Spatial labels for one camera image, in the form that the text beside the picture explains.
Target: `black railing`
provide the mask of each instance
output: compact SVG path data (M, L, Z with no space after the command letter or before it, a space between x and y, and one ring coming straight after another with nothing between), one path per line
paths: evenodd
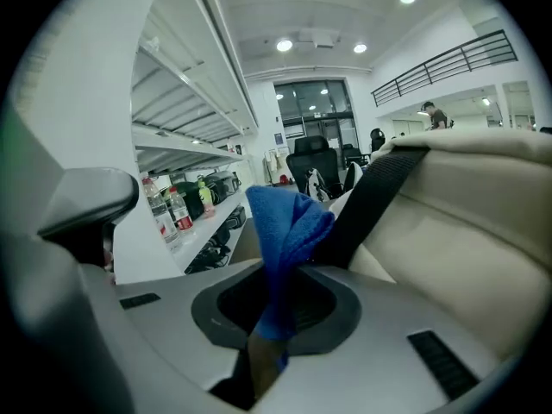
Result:
M517 60L504 30L491 32L440 53L385 83L372 92L373 100L376 106L380 106L459 73Z

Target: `blue cloth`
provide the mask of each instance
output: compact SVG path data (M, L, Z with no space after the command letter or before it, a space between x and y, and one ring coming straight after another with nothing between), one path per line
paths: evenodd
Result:
M304 264L326 237L335 217L320 203L301 194L274 187L250 187L246 195L265 261L268 305L255 327L265 339L287 340L295 334L287 302L292 269Z

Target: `black slot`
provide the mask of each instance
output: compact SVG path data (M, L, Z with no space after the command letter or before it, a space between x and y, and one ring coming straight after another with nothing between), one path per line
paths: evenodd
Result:
M136 308L141 305L151 304L156 300L160 300L160 297L157 296L155 293L146 293L146 294L141 294L140 296L133 296L132 298L121 299L119 301L119 304L121 304L121 307L124 310L129 310L131 308Z
M433 331L410 335L408 340L450 400L459 398L479 383Z

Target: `green bottle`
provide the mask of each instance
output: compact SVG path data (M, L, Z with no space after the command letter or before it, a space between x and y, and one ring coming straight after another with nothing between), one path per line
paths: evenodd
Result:
M209 187L205 187L205 181L199 179L199 197L204 205L205 217L211 217L215 215L215 206L213 205L213 197L210 194Z

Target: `seat belt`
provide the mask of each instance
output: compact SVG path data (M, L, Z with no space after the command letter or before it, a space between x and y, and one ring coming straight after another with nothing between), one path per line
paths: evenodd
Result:
M395 198L427 147L395 146L368 166L345 203L333 229L315 247L312 259L348 268L353 254L367 238Z

